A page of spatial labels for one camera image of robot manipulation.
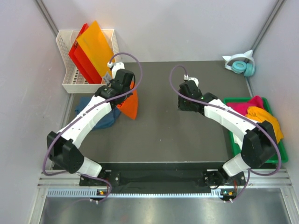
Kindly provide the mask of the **orange t shirt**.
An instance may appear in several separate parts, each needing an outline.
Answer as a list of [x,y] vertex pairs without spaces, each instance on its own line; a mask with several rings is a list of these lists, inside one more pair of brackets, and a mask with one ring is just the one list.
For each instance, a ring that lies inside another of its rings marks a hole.
[[117,105],[117,109],[130,119],[135,120],[137,117],[138,106],[138,94],[137,90],[134,90],[132,95],[130,95],[123,103]]

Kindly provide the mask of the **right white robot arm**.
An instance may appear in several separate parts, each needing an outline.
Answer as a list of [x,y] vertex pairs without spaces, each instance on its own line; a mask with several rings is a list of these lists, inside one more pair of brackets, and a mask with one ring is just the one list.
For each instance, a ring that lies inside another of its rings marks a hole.
[[211,93],[202,94],[195,78],[185,80],[178,90],[178,108],[181,111],[198,112],[214,120],[241,142],[241,151],[218,169],[219,182],[230,184],[243,171],[261,167],[279,148],[271,123],[246,118],[225,105]]

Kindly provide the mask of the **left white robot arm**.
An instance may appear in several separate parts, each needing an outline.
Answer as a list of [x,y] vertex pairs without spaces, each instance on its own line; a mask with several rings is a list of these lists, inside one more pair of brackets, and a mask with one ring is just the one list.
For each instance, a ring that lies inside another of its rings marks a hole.
[[134,80],[133,72],[118,69],[115,78],[94,93],[87,106],[70,124],[57,133],[48,134],[46,159],[70,174],[87,175],[94,184],[103,184],[106,174],[102,166],[83,156],[79,148],[96,124],[131,96],[131,83]]

